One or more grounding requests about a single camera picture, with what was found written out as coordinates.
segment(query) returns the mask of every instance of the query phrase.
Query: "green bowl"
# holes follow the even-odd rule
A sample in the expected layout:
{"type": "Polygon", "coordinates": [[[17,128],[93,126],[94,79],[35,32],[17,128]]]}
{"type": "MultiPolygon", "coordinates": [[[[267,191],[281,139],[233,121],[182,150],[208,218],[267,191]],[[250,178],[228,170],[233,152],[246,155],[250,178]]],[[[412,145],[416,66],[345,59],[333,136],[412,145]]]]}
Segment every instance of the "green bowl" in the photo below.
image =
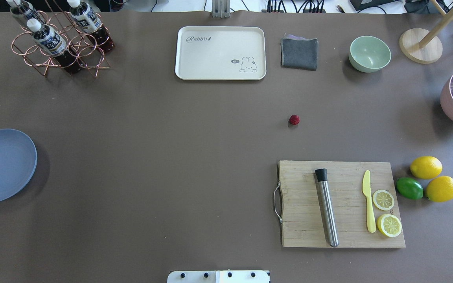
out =
{"type": "Polygon", "coordinates": [[[377,72],[390,62],[390,50],[380,39],[365,35],[351,43],[349,61],[361,72],[377,72]]]}

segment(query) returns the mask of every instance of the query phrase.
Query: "lemon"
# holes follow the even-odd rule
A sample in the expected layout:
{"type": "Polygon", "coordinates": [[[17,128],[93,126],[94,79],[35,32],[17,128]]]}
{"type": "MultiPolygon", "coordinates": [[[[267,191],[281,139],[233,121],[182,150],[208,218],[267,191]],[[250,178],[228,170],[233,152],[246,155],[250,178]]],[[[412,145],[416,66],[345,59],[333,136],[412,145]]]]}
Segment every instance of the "lemon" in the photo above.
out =
{"type": "Polygon", "coordinates": [[[392,214],[380,215],[377,219],[377,227],[388,237],[396,237],[402,230],[400,219],[392,214]]]}
{"type": "Polygon", "coordinates": [[[375,206],[382,211],[390,211],[394,207],[394,197],[386,190],[374,192],[372,200],[375,206]]]}
{"type": "Polygon", "coordinates": [[[433,179],[443,170],[442,163],[433,156],[417,157],[410,165],[412,174],[420,179],[433,179]]]}
{"type": "Polygon", "coordinates": [[[453,179],[448,176],[433,179],[426,187],[426,197],[436,202],[453,199],[453,179]]]}

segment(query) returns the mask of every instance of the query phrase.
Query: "wooden base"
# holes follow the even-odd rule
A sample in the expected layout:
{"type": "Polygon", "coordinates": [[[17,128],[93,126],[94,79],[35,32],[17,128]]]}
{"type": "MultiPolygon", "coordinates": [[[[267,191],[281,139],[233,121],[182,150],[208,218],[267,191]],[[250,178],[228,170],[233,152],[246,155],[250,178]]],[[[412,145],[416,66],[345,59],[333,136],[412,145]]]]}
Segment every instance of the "wooden base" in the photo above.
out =
{"type": "Polygon", "coordinates": [[[400,48],[410,60],[420,64],[430,64],[438,61],[443,53],[443,45],[438,37],[434,37],[426,46],[420,47],[420,41],[428,34],[425,29],[410,29],[400,37],[400,48]]]}

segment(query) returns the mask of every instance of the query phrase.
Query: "folded towel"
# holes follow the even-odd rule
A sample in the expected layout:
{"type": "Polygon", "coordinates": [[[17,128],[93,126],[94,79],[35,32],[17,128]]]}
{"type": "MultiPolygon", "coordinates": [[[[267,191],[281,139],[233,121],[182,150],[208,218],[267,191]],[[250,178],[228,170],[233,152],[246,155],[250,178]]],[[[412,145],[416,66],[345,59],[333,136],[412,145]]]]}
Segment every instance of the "folded towel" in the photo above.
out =
{"type": "Polygon", "coordinates": [[[316,70],[318,68],[318,39],[288,34],[281,38],[281,66],[316,70]]]}

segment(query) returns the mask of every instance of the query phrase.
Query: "red berry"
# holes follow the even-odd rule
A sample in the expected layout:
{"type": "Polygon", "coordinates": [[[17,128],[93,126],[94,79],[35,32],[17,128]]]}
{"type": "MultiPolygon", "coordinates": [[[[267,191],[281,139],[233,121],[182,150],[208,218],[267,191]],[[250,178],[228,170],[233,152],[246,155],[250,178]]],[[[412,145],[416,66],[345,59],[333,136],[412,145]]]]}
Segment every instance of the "red berry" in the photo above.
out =
{"type": "Polygon", "coordinates": [[[289,118],[289,123],[293,126],[296,126],[298,123],[300,123],[300,117],[298,117],[298,115],[292,115],[289,118]]]}

